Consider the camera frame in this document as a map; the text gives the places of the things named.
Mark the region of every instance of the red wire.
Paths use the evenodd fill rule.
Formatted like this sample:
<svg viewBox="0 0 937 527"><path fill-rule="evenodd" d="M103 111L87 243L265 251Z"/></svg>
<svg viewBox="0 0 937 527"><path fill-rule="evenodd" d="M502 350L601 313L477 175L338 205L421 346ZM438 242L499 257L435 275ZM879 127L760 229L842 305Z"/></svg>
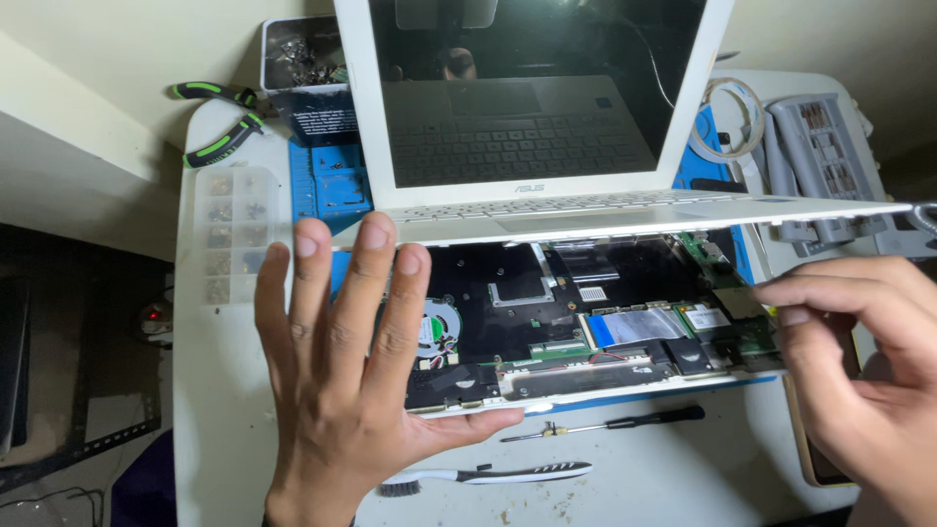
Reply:
<svg viewBox="0 0 937 527"><path fill-rule="evenodd" d="M601 352L601 353L594 354L594 355L592 356L592 358L590 358L590 359L588 360L588 363L589 363L589 364L592 364L593 362L595 362L595 359L598 358L599 355L608 355L608 356L610 356L610 357L614 357L614 358L619 359L619 360L628 360L628 359L626 359L625 357L619 357L619 356L616 355L616 354L607 354L606 352Z"/></svg>

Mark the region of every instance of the human hand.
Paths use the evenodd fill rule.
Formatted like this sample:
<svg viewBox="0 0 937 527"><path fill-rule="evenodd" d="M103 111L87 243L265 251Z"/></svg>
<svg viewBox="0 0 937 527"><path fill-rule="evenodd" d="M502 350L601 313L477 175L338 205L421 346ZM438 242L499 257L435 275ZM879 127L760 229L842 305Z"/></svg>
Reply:
<svg viewBox="0 0 937 527"><path fill-rule="evenodd" d="M443 450L484 441L524 418L521 409L439 419L404 411L431 261L417 244L397 252L372 346L395 241L387 216L367 215L344 285L329 306L332 237L317 219L299 222L289 314L284 281L290 251L281 243L267 250L254 317L279 427L266 500L275 527L348 527L364 496L391 475Z"/></svg>
<svg viewBox="0 0 937 527"><path fill-rule="evenodd" d="M937 524L937 285L900 257L848 258L801 265L754 296L778 306L781 352L820 450L910 525ZM855 318L878 339L890 381L846 377L832 328Z"/></svg>

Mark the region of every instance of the tape roll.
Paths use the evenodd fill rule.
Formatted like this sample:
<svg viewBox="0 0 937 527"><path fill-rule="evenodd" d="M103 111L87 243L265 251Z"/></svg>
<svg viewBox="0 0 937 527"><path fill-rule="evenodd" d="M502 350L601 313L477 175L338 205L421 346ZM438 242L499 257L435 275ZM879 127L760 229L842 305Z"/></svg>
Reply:
<svg viewBox="0 0 937 527"><path fill-rule="evenodd" d="M697 156L711 163L728 164L748 154L761 142L762 136L765 135L765 107L762 106L761 99L755 95L747 84L739 79L726 77L709 81L709 84L706 86L706 92L703 94L701 110L709 105L709 99L712 97L712 93L717 89L735 95L742 101L742 104L745 105L745 109L748 110L749 113L749 121L751 124L749 139L737 151L724 154L723 152L713 150L709 145L703 143L703 138L700 137L700 132L694 123L692 133L690 134L690 149L696 153Z"/></svg>

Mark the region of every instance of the laptop keyboard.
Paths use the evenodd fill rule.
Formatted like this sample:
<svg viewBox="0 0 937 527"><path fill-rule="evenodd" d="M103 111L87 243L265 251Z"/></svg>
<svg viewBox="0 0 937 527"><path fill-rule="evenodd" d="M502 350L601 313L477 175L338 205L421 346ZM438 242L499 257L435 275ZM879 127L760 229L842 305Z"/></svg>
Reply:
<svg viewBox="0 0 937 527"><path fill-rule="evenodd" d="M614 116L465 121L393 127L394 174L404 186L652 170Z"/></svg>
<svg viewBox="0 0 937 527"><path fill-rule="evenodd" d="M458 203L447 206L420 206L382 211L394 223L438 221L445 219L504 218L532 214L556 214L589 210L622 209L672 203L740 201L751 196L703 192L699 190L645 190L601 196L537 198L492 203Z"/></svg>

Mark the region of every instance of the green and black pliers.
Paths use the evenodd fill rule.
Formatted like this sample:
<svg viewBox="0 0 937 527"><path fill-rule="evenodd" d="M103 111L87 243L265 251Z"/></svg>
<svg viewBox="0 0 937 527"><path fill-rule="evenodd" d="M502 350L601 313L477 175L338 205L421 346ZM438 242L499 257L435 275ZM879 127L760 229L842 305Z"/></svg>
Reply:
<svg viewBox="0 0 937 527"><path fill-rule="evenodd" d="M257 102L257 95L250 88L245 88L243 92L236 93L227 86L215 83L176 84L172 87L172 92L179 98L220 98L248 110L253 110L254 103ZM185 154L182 156L182 162L186 165L186 168L190 169L213 165L233 154L252 133L262 134L263 132L260 131L262 126L263 121L252 112L248 112L224 137L198 152Z"/></svg>

